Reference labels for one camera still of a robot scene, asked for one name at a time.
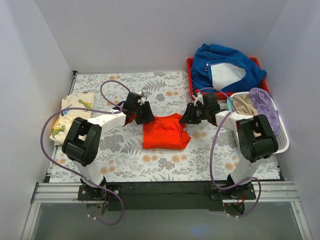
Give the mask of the orange t shirt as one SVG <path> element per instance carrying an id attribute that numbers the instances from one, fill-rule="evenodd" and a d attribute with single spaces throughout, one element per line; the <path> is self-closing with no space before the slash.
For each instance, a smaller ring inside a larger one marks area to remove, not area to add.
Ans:
<path id="1" fill-rule="evenodd" d="M 156 116 L 155 121 L 143 125 L 144 149 L 182 150 L 187 147 L 191 137 L 185 131 L 185 124 L 179 123 L 181 114 Z"/>

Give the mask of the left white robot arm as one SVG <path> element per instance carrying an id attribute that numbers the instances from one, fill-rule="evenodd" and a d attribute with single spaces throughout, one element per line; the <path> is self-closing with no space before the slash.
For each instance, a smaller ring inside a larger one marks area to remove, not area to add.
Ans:
<path id="1" fill-rule="evenodd" d="M 95 160 L 101 136 L 133 121 L 141 125 L 156 120 L 150 103 L 141 90 L 137 93 L 130 92 L 121 107 L 121 113 L 118 112 L 118 107 L 114 107 L 110 114 L 89 119 L 75 118 L 62 145 L 62 152 L 78 168 L 85 191 L 95 200 L 103 199 L 107 193 L 106 179 Z"/>

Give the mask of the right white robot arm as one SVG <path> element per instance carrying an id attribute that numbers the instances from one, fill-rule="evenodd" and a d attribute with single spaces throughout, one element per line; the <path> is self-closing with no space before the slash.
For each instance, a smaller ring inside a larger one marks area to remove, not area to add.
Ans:
<path id="1" fill-rule="evenodd" d="M 179 121 L 181 124 L 197 125 L 207 121 L 219 130 L 227 128 L 237 133 L 241 156 L 223 186 L 216 184 L 213 175 L 214 145 L 211 146 L 209 155 L 209 172 L 213 187 L 217 192 L 237 199 L 249 190 L 252 181 L 256 180 L 254 174 L 262 161 L 278 151 L 275 134 L 264 114 L 249 116 L 240 114 L 235 107 L 231 110 L 221 109 L 214 92 L 202 94 L 200 90 L 196 90 L 192 96 L 194 102 L 187 104 Z"/>

